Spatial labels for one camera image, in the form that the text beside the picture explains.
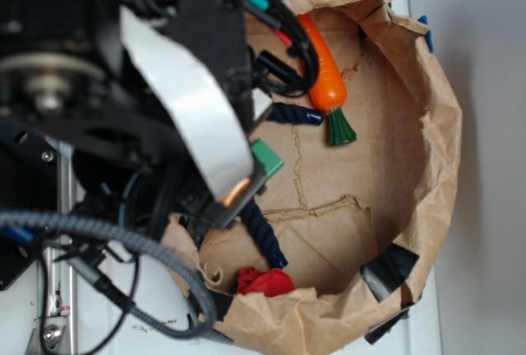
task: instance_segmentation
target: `metal bracket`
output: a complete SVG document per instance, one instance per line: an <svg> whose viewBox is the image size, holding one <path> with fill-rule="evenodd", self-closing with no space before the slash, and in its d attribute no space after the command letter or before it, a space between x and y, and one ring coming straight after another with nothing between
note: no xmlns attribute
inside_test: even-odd
<svg viewBox="0 0 526 355"><path fill-rule="evenodd" d="M42 346L40 345L39 332L41 319L35 320L35 327L31 332L30 342L27 344L25 355L42 355ZM58 353L60 348L69 347L68 341L68 326L67 318L65 316L50 316L46 318L46 326L44 327L44 342L48 346L48 350L52 353Z"/></svg>

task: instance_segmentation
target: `orange carrot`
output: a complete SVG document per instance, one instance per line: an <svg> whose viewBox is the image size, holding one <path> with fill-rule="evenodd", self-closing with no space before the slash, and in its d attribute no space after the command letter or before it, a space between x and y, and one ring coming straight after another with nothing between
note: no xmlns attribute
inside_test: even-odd
<svg viewBox="0 0 526 355"><path fill-rule="evenodd" d="M298 19L311 38L320 61L318 78L309 94L314 107L323 111L329 119L329 144L351 143L356 140L356 133L348 124L341 110L345 100L347 100L347 88L339 74L338 66L309 15L300 15Z"/></svg>

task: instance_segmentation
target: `cable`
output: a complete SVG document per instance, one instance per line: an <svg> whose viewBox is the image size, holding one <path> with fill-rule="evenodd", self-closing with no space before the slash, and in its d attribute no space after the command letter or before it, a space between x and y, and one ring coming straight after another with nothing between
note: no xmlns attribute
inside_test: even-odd
<svg viewBox="0 0 526 355"><path fill-rule="evenodd" d="M308 90L316 82L319 71L319 62L317 59L316 50L312 46L307 33L302 28L296 17L280 0L264 0L264 6L258 6L257 0L247 1L260 10L267 12L277 21L281 22L281 27L279 30L284 32L293 41L293 46L288 49L288 53L291 56L299 55L303 61L303 82L301 84L293 85L283 84L277 88L278 93L290 97L297 97L306 94L306 92L308 92ZM297 90L302 90L302 94L291 95Z"/></svg>
<svg viewBox="0 0 526 355"><path fill-rule="evenodd" d="M271 14L261 11L259 8L249 2L242 2L242 6L246 12L250 12L255 18L263 22L272 30L281 29L281 22L276 20Z"/></svg>
<svg viewBox="0 0 526 355"><path fill-rule="evenodd" d="M44 301L43 301L44 309L40 317L40 329L39 329L40 347L42 347L45 355L56 355L56 353L52 353L51 351L48 350L44 342L44 327L46 326L45 321L47 319L47 316L46 316L46 311L48 308L47 293L49 291L49 284L48 284L48 273L46 269L46 264L40 252L37 256L37 260L41 264L43 272L44 272L44 276L45 276L44 277ZM131 282L130 293L128 295L130 299L133 299L136 294L137 284L139 282L139 270L140 270L140 259L139 259L139 256L135 256L134 268L133 268L133 280ZM106 345L108 345L108 343L113 339L113 337L115 337L115 334L117 334L117 332L122 328L122 324L124 323L128 315L128 312L129 311L122 310L121 316L119 317L117 323L115 324L113 329L106 335L106 337L99 344L93 347L90 351L83 353L82 355L94 355L98 351L100 351L102 348L104 348Z"/></svg>
<svg viewBox="0 0 526 355"><path fill-rule="evenodd" d="M217 310L215 309L214 300L208 289L203 283L199 272L191 269L173 250L160 246L157 242L139 234L119 228L102 219L90 217L76 217L73 215L60 215L50 212L26 212L10 211L0 212L0 228L6 226L25 227L33 229L56 230L63 233L70 233L80 236L93 237L103 241L117 239L126 248L137 253L152 256L162 264L174 270L183 278L194 294L201 312L205 316L205 321L194 325L188 330L174 330L165 326L162 333L175 339L189 339L199 334L210 331L217 320ZM143 316L133 307L130 312L135 316ZM145 323L151 324L151 319L144 320Z"/></svg>
<svg viewBox="0 0 526 355"><path fill-rule="evenodd" d="M129 213L127 214L127 206L129 205L128 201L130 200L132 190L134 189L140 175L141 172L134 172L122 192L122 201L118 207L118 226L120 228L125 228L126 226L132 228L132 225L127 225L127 216L129 216Z"/></svg>
<svg viewBox="0 0 526 355"><path fill-rule="evenodd" d="M148 220L146 235L154 240L160 240L166 228L170 212L173 211L173 200L182 181L184 166L175 161L169 161L163 172L163 179L157 191L154 207Z"/></svg>

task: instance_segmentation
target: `bolt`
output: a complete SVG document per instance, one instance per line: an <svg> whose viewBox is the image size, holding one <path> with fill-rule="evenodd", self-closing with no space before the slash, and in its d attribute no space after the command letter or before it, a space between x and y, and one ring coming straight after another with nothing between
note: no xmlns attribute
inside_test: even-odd
<svg viewBox="0 0 526 355"><path fill-rule="evenodd" d="M66 78L56 73L46 73L30 77L25 83L25 91L34 96L35 107L41 113L60 113L65 98L72 92L72 86Z"/></svg>
<svg viewBox="0 0 526 355"><path fill-rule="evenodd" d="M51 347L60 342L62 331L56 325L46 326L44 329L44 342Z"/></svg>
<svg viewBox="0 0 526 355"><path fill-rule="evenodd" d="M40 155L40 158L47 164L51 163L55 159L55 154L51 151L45 151Z"/></svg>

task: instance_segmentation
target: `paper bag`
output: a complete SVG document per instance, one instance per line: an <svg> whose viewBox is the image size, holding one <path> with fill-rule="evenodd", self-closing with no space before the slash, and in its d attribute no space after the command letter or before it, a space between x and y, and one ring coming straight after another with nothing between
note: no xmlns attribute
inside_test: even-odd
<svg viewBox="0 0 526 355"><path fill-rule="evenodd" d="M326 123L266 122L253 135L285 162L256 201L298 289L272 298L236 296L215 326L236 345L272 355L326 355L422 295L453 212L461 110L427 47L427 27L395 15L389 1L285 2L294 13L311 13L329 45L358 140L329 147ZM268 49L300 69L266 27L249 19L247 28L256 52ZM311 107L308 96L275 99ZM379 301L360 269L393 243L418 261L407 281ZM241 268L270 268L242 224L210 232L199 258L210 287L230 293Z"/></svg>

